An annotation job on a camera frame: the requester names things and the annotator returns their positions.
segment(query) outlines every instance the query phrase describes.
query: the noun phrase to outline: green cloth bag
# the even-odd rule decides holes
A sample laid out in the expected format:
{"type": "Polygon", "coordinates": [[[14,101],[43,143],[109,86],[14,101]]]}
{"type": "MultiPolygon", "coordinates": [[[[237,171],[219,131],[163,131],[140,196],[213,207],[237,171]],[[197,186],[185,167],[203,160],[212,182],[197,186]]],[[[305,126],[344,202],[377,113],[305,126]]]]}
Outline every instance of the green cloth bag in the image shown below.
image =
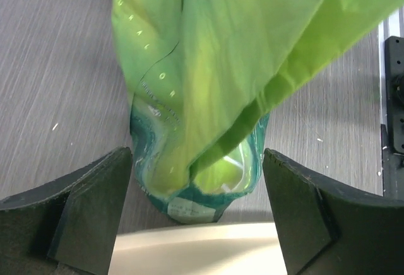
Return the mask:
{"type": "Polygon", "coordinates": [[[150,199],[180,222],[217,220],[217,205],[231,201],[223,197],[250,192],[259,176],[211,201],[234,170],[223,161],[241,145],[247,168],[259,162],[261,148],[249,143],[259,119],[403,3],[113,0],[136,176],[150,199]],[[150,146],[152,155],[140,154],[150,146]]]}

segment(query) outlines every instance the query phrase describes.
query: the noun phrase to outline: gray wooden table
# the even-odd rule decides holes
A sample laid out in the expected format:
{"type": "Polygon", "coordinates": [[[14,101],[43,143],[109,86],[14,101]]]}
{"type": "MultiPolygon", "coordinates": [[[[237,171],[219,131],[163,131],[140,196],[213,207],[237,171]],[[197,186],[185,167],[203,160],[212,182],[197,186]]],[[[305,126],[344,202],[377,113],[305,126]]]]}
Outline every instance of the gray wooden table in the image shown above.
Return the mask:
{"type": "MultiPolygon", "coordinates": [[[[31,189],[117,146],[130,146],[111,0],[0,0],[0,198],[31,189]]],[[[377,33],[278,107],[268,147],[382,193],[377,33]]],[[[271,219],[263,180],[222,221],[271,219]]],[[[121,232],[173,225],[133,180],[121,232]]]]}

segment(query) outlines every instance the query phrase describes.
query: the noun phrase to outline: plastic bag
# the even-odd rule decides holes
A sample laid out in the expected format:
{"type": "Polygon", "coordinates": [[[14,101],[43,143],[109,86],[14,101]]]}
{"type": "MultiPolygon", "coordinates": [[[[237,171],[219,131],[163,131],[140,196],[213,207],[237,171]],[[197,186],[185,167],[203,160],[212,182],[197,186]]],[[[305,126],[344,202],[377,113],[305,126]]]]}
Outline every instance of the plastic bag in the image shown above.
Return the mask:
{"type": "MultiPolygon", "coordinates": [[[[194,212],[200,207],[192,198],[200,198],[203,207],[213,200],[211,189],[194,187],[194,182],[202,184],[201,173],[211,171],[209,178],[220,180],[224,172],[212,165],[233,154],[240,143],[247,148],[247,136],[264,114],[404,0],[113,3],[117,58],[134,115],[134,158],[138,166],[143,164],[137,176],[156,206],[170,214],[174,201],[176,208],[170,211],[191,211],[189,222],[217,219],[192,216],[205,213],[194,212]],[[148,127],[148,135],[138,127],[148,127]],[[141,142],[136,135],[147,139],[141,142]],[[152,143],[159,144],[154,154],[138,160],[152,143]],[[178,202],[180,194],[191,202],[178,202]]],[[[230,200],[232,193],[224,197],[230,200]]]]}

